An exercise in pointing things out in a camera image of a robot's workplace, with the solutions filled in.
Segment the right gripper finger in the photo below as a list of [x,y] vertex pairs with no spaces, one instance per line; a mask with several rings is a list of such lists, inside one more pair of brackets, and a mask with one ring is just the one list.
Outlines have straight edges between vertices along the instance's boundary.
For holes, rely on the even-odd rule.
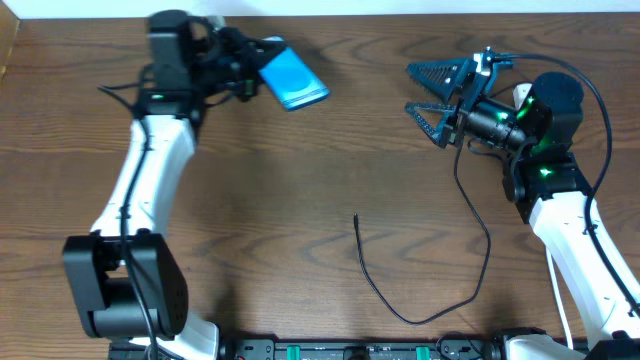
[[446,61],[414,62],[406,67],[409,77],[444,103],[460,91],[471,73],[475,61],[456,58]]
[[457,115],[455,105],[407,102],[404,109],[433,144],[447,146],[450,143]]

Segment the blue screen Galaxy smartphone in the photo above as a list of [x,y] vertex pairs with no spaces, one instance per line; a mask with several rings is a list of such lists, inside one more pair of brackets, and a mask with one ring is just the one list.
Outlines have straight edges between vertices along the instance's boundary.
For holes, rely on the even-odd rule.
[[278,36],[264,38],[284,48],[259,70],[259,75],[286,111],[295,111],[326,99],[329,88]]

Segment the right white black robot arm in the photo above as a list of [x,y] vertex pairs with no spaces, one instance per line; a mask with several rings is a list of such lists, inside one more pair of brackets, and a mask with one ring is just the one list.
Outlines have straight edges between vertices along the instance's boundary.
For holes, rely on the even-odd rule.
[[579,311],[587,337],[580,352],[540,330],[498,339],[503,359],[636,359],[639,282],[608,234],[595,195],[570,148],[583,119],[584,91],[593,83],[560,59],[514,90],[507,105],[491,96],[498,72],[515,53],[491,49],[467,58],[414,62],[406,72],[436,103],[409,102],[406,112],[440,148],[466,136],[506,152],[503,189],[523,222],[543,242]]

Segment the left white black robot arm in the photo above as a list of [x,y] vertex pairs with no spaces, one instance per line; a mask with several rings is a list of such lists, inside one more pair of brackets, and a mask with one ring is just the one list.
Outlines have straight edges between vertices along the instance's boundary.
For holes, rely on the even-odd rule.
[[261,71],[286,42],[182,10],[151,15],[147,36],[151,60],[128,105],[124,164],[90,231],[66,240],[64,269],[88,336],[129,341],[146,359],[215,359],[219,330],[188,309],[187,283],[166,242],[170,213],[207,111],[255,96]]

